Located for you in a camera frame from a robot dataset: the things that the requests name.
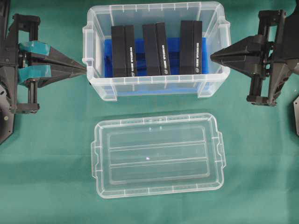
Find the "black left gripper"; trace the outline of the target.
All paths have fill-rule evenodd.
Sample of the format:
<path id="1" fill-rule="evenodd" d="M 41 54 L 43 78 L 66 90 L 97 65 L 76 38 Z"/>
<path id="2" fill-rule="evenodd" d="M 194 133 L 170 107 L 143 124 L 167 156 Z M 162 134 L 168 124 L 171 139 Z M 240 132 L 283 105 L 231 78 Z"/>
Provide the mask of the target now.
<path id="1" fill-rule="evenodd" d="M 47 43 L 37 41 L 40 18 L 15 14 L 7 35 L 0 39 L 0 85 L 6 91 L 11 113 L 35 114 L 37 85 L 49 85 L 86 73 L 86 67 Z M 29 33 L 31 41 L 19 44 L 19 31 Z M 20 68 L 24 55 L 27 67 Z M 28 102 L 17 102 L 18 84 L 28 85 Z"/>

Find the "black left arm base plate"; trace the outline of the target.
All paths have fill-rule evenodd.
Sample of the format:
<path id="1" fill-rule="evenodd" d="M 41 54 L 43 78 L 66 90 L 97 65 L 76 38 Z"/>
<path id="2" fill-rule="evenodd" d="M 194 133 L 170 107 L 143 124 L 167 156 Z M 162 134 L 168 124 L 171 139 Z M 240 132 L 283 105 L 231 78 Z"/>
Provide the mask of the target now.
<path id="1" fill-rule="evenodd" d="M 10 111 L 7 91 L 0 86 L 0 144 L 14 133 L 14 114 Z"/>

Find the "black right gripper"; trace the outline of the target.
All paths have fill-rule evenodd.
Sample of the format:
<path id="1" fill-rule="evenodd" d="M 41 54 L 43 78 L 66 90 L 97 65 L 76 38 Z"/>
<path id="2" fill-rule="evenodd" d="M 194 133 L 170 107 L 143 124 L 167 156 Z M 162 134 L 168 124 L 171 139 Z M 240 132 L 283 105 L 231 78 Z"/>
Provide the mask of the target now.
<path id="1" fill-rule="evenodd" d="M 289 16 L 284 10 L 265 10 L 258 17 L 258 35 L 214 52 L 210 58 L 244 75 L 253 75 L 248 102 L 276 106 L 285 82 L 292 73 L 299 73 L 299 10 Z"/>

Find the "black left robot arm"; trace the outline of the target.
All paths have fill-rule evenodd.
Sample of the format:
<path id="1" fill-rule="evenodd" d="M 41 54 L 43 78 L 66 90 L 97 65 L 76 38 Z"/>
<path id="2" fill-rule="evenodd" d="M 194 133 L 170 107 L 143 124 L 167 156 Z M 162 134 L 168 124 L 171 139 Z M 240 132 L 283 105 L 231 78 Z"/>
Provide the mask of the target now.
<path id="1" fill-rule="evenodd" d="M 13 15 L 10 1 L 0 2 L 0 85 L 11 113 L 34 114 L 40 106 L 37 89 L 86 73 L 86 67 L 38 40 L 40 18 Z"/>

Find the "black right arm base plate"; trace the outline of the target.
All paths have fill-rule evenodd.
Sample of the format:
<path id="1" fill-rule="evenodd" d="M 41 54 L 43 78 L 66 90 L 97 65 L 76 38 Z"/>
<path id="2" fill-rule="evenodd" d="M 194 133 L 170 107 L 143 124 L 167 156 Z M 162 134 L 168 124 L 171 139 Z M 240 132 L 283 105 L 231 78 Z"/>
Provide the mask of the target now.
<path id="1" fill-rule="evenodd" d="M 299 96 L 293 102 L 296 134 L 299 136 Z"/>

